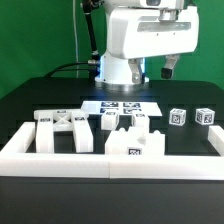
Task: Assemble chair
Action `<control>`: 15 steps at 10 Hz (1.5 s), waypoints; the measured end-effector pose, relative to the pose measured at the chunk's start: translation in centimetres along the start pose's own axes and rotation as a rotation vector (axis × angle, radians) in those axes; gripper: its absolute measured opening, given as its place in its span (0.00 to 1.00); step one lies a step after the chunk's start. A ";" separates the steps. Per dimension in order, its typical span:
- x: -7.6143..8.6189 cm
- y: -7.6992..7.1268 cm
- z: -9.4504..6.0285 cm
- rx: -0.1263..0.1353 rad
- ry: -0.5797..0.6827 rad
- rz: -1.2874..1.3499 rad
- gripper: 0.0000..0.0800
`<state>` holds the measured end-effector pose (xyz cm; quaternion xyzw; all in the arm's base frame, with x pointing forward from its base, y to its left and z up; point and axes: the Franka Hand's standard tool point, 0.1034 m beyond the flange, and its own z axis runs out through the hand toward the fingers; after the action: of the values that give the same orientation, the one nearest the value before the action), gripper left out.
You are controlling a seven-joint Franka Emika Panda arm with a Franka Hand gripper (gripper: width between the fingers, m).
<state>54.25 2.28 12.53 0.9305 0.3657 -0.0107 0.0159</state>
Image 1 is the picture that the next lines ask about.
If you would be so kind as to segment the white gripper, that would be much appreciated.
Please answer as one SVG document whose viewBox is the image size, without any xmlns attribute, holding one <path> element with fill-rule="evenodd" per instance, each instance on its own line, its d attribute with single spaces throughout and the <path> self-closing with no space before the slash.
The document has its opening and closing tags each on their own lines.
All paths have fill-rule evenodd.
<svg viewBox="0 0 224 224">
<path fill-rule="evenodd" d="M 142 57 L 167 55 L 161 77 L 171 79 L 179 54 L 193 52 L 197 46 L 199 17 L 196 7 L 182 10 L 176 21 L 160 21 L 159 16 L 158 10 L 128 8 L 117 8 L 110 15 L 107 50 L 113 57 L 129 59 L 134 84 L 144 82 Z"/>
</svg>

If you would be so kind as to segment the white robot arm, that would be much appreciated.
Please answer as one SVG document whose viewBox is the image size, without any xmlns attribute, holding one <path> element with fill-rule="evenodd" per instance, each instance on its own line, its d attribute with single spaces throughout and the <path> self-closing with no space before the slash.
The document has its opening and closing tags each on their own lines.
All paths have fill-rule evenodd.
<svg viewBox="0 0 224 224">
<path fill-rule="evenodd" d="M 191 0 L 104 0 L 107 44 L 98 86 L 129 91 L 149 82 L 145 60 L 163 56 L 161 76 L 169 79 L 183 53 L 196 49 L 197 6 Z"/>
</svg>

